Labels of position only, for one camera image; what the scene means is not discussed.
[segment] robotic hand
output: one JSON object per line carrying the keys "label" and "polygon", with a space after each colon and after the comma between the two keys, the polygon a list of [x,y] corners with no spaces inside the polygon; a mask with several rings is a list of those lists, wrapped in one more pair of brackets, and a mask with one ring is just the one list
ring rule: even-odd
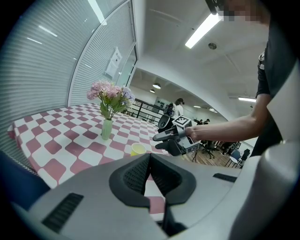
{"label": "robotic hand", "polygon": [[185,134],[185,127],[192,126],[191,119],[179,116],[173,120],[172,123],[173,127],[171,129],[153,136],[154,141],[167,140],[167,142],[157,144],[155,146],[156,149],[165,149],[172,156],[183,155],[199,149],[200,143],[194,143],[193,140]]}

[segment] checkered tablecloth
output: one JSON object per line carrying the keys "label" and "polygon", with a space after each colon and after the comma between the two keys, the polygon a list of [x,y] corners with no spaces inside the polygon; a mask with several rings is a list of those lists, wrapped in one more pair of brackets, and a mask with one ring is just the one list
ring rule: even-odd
{"label": "checkered tablecloth", "polygon": [[[157,127],[153,124],[118,113],[113,118],[112,134],[105,141],[100,135],[103,121],[97,104],[83,104],[16,120],[8,134],[51,188],[88,167],[130,156],[133,143],[142,143],[147,152],[167,154],[155,149],[157,142],[152,137]],[[160,206],[151,213],[163,212],[164,199],[151,177],[145,196],[152,206]]]}

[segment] glass vase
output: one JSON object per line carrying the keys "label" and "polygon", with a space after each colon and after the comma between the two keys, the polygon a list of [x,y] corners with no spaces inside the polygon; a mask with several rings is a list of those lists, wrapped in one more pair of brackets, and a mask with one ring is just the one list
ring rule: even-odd
{"label": "glass vase", "polygon": [[102,139],[107,140],[112,133],[113,121],[105,119],[102,125]]}

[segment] yellow cup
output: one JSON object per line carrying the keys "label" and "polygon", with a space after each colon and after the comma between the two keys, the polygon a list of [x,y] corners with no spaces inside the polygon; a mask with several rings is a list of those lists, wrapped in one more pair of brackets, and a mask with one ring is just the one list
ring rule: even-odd
{"label": "yellow cup", "polygon": [[131,156],[135,156],[138,154],[144,154],[146,153],[146,148],[144,145],[140,144],[140,143],[133,143],[131,145]]}

